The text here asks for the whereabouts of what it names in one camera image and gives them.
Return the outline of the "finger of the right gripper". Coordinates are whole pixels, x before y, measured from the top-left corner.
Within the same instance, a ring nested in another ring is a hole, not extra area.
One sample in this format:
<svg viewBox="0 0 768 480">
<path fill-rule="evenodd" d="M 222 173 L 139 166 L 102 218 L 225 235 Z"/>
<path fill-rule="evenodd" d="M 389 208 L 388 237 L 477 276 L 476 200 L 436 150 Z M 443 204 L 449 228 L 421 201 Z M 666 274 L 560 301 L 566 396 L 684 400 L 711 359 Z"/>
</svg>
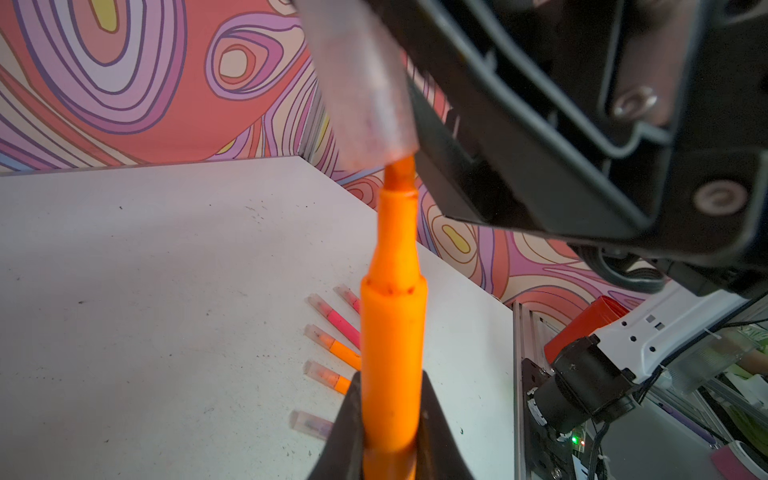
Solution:
<svg viewBox="0 0 768 480">
<path fill-rule="evenodd" d="M 372 3 L 523 206 L 516 228 L 692 264 L 765 263 L 765 5 L 695 9 L 666 127 L 604 113 L 624 3 L 568 8 L 545 73 L 482 1 Z"/>
</svg>

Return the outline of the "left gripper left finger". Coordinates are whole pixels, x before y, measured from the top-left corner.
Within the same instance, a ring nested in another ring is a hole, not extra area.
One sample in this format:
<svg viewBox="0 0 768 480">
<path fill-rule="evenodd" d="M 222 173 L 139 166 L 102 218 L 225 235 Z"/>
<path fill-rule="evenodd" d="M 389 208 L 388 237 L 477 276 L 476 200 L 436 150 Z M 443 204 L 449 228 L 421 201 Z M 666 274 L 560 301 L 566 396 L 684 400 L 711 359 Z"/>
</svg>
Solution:
<svg viewBox="0 0 768 480">
<path fill-rule="evenodd" d="M 350 387 L 336 416 L 309 480 L 359 480 L 363 475 L 364 426 L 362 419 L 361 373 L 352 377 Z"/>
</svg>

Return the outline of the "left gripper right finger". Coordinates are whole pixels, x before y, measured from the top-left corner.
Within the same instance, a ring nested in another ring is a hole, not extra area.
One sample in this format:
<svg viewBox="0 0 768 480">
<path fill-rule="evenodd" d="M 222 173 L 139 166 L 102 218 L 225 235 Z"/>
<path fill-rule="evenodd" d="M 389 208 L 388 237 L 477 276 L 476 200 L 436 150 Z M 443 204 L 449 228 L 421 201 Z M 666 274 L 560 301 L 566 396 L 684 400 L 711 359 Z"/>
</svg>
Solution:
<svg viewBox="0 0 768 480">
<path fill-rule="evenodd" d="M 422 375 L 416 480 L 472 480 L 426 371 Z"/>
</svg>

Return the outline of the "purple marker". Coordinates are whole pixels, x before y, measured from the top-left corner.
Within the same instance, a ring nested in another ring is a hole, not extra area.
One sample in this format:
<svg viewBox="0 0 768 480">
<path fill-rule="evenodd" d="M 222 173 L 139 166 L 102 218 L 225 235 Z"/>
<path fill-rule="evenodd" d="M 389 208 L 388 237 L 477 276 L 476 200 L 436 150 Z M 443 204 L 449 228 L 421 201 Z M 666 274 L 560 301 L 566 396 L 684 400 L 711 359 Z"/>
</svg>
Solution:
<svg viewBox="0 0 768 480">
<path fill-rule="evenodd" d="M 293 410 L 289 415 L 291 429 L 322 441 L 329 438 L 333 425 L 330 420 L 300 410 Z"/>
</svg>

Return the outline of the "orange marker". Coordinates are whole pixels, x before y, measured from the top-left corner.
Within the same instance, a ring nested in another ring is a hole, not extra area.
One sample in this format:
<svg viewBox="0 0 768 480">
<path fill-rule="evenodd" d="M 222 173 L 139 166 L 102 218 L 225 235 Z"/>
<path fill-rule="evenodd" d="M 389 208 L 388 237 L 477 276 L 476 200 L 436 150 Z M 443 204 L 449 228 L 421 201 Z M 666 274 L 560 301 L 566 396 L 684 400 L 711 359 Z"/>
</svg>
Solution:
<svg viewBox="0 0 768 480">
<path fill-rule="evenodd" d="M 412 479 L 422 386 L 427 283 L 417 244 L 415 161 L 386 167 L 377 242 L 361 284 L 361 400 L 366 479 Z"/>
<path fill-rule="evenodd" d="M 353 369 L 360 370 L 362 368 L 361 357 L 358 353 L 354 352 L 316 325 L 307 324 L 304 328 L 304 335 Z"/>
<path fill-rule="evenodd" d="M 307 361 L 304 364 L 303 373 L 310 379 L 342 395 L 347 394 L 351 384 L 348 378 L 314 361 Z"/>
</svg>

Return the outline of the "pink marker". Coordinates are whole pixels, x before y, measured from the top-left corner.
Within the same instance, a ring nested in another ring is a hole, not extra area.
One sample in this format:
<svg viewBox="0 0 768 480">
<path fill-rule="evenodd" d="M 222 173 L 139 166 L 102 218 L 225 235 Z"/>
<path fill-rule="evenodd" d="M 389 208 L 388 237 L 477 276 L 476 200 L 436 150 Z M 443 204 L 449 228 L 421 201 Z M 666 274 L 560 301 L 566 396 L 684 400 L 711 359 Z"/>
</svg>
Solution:
<svg viewBox="0 0 768 480">
<path fill-rule="evenodd" d="M 337 285 L 334 291 L 357 313 L 361 310 L 361 301 L 358 296 L 346 285 Z"/>
<path fill-rule="evenodd" d="M 311 294 L 307 298 L 309 304 L 319 312 L 333 327 L 335 327 L 357 349 L 360 349 L 360 332 L 340 313 L 333 309 L 322 297 Z"/>
</svg>

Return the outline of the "clear cap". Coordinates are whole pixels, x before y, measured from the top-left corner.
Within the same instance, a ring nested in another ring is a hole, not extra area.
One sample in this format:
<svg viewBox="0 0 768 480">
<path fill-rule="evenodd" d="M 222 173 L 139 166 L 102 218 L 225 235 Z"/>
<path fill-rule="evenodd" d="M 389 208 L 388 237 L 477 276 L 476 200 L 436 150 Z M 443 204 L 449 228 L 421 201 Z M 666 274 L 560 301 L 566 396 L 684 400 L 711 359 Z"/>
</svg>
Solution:
<svg viewBox="0 0 768 480">
<path fill-rule="evenodd" d="M 403 58 L 364 1 L 294 3 L 343 168 L 384 167 L 419 149 Z"/>
</svg>

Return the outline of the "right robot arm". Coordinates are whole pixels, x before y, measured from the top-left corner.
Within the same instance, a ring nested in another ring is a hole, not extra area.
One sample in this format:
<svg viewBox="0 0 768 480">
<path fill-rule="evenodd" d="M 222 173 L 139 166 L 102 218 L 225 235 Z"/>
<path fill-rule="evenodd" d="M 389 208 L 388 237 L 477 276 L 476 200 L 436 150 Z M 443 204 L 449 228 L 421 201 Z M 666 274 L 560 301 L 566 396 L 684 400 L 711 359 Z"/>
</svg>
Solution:
<svg viewBox="0 0 768 480">
<path fill-rule="evenodd" d="M 763 1 L 375 1 L 445 93 L 416 100 L 449 217 L 567 242 L 646 306 L 567 346 L 538 387 L 559 431 L 631 409 L 678 352 L 767 292 Z"/>
</svg>

